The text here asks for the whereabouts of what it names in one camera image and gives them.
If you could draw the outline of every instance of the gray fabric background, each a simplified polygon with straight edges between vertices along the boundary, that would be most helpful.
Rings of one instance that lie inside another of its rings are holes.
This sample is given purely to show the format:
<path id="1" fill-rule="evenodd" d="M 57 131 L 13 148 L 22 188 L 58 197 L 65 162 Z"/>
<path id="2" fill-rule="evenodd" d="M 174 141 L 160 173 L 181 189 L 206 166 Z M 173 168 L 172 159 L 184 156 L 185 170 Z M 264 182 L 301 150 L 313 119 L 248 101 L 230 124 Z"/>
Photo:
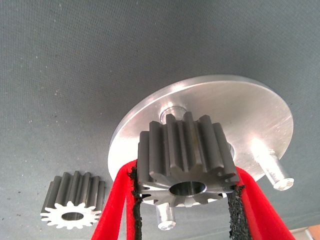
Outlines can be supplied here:
<path id="1" fill-rule="evenodd" d="M 40 210 L 55 175 L 89 171 L 112 184 L 108 146 L 122 117 L 152 92 L 207 74 L 274 89 L 294 117 L 282 163 L 288 191 L 263 191 L 290 229 L 320 224 L 319 1 L 1 1 L 0 239 L 89 239 L 55 229 Z M 227 202 L 176 210 L 158 230 L 142 206 L 144 240 L 228 239 Z M 125 239 L 125 228 L 120 239 Z"/>

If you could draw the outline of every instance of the dark metal gear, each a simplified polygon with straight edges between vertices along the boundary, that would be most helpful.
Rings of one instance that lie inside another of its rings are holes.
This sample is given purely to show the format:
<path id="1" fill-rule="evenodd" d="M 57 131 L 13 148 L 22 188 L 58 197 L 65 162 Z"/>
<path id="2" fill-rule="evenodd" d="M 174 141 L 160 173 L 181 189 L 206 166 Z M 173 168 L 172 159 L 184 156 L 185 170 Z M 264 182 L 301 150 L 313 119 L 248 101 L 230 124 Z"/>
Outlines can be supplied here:
<path id="1" fill-rule="evenodd" d="M 207 204 L 232 192 L 239 181 L 220 123 L 204 115 L 194 121 L 172 114 L 140 133 L 137 175 L 143 201 L 170 207 Z"/>

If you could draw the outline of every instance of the metal pin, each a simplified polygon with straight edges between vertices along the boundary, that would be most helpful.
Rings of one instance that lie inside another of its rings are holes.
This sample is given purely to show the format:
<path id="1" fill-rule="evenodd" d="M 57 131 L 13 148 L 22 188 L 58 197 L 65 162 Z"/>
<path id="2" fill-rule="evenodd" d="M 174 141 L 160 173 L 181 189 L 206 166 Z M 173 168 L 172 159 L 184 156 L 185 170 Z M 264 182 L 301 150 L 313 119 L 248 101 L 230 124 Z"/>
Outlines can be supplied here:
<path id="1" fill-rule="evenodd" d="M 281 165 L 275 151 L 269 150 L 261 140 L 254 139 L 252 152 L 274 189 L 285 191 L 294 185 L 295 180 Z"/>
<path id="2" fill-rule="evenodd" d="M 163 231 L 171 230 L 176 226 L 174 210 L 169 203 L 155 206 L 158 228 Z"/>

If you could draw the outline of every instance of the gray cloth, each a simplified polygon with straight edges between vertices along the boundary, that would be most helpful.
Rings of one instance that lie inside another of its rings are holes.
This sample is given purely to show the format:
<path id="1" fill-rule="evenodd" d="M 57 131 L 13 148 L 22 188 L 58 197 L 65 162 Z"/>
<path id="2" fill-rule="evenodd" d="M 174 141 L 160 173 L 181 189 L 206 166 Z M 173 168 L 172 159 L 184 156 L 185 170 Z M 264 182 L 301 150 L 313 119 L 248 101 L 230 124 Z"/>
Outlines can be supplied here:
<path id="1" fill-rule="evenodd" d="M 89 171 L 109 190 L 122 117 L 152 92 L 207 74 L 261 81 L 288 103 L 294 134 L 281 161 L 294 187 L 259 184 L 290 229 L 320 224 L 319 12 L 317 0 L 1 1 L 0 239 L 89 239 L 93 227 L 41 222 L 50 181 Z M 154 206 L 141 214 L 144 240 L 229 236 L 226 199 L 177 208 L 166 232 Z"/>

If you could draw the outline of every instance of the aluminum disc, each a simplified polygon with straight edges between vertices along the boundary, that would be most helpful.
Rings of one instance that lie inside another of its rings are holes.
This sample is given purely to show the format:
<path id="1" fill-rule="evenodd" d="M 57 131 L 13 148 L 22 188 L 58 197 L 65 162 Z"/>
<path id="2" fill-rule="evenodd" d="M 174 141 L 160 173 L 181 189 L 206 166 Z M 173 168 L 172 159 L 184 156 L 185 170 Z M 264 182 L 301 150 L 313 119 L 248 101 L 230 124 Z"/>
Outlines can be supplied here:
<path id="1" fill-rule="evenodd" d="M 141 131 L 172 106 L 192 112 L 197 120 L 209 115 L 221 123 L 234 150 L 234 163 L 257 181 L 265 175 L 255 161 L 259 141 L 280 159 L 293 135 L 293 117 L 286 102 L 264 84 L 236 75 L 199 76 L 164 87 L 138 103 L 121 120 L 110 143 L 108 169 L 114 180 L 119 169 L 137 159 Z"/>

